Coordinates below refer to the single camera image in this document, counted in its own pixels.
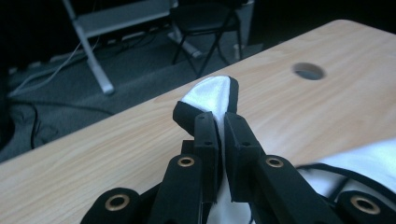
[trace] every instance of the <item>table surface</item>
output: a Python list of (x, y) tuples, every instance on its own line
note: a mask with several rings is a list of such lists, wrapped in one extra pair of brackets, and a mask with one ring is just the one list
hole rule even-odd
[[(292, 72), (297, 63), (321, 80)], [(211, 74), (239, 81), (238, 114), (293, 164), (396, 136), (396, 36), (333, 21)], [(172, 111), (196, 80), (0, 164), (0, 223), (79, 223), (103, 192), (143, 193), (191, 139)]]

